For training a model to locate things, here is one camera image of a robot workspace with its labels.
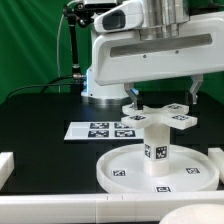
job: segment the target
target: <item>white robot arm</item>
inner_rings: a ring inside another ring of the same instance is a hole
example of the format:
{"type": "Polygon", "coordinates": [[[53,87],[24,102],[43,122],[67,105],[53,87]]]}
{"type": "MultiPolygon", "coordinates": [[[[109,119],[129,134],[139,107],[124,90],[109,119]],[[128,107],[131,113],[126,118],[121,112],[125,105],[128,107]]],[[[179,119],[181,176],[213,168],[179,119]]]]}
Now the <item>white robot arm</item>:
{"type": "Polygon", "coordinates": [[[94,27],[101,33],[92,55],[99,85],[191,76],[196,103],[203,74],[224,70],[223,12],[189,17],[185,0],[130,0],[94,27]]]}

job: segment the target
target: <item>green backdrop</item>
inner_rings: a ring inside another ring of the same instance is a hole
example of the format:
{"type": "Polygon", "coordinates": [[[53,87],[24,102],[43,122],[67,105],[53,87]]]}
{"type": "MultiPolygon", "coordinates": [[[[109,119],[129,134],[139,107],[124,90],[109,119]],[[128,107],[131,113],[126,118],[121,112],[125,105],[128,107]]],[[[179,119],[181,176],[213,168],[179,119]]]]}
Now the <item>green backdrop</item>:
{"type": "MultiPolygon", "coordinates": [[[[46,84],[57,78],[56,45],[58,26],[66,0],[1,0],[0,4],[0,103],[19,87],[46,84]]],[[[191,6],[207,5],[209,0],[190,0],[191,6]]],[[[224,4],[224,0],[215,2],[224,4]]],[[[71,75],[71,51],[67,22],[60,41],[61,75],[71,75]]],[[[88,29],[78,29],[82,72],[91,63],[88,29]]],[[[202,91],[224,103],[224,73],[205,75],[202,91]]],[[[136,84],[140,90],[186,90],[189,77],[136,84]]],[[[38,92],[29,89],[26,92],[38,92]]]]}

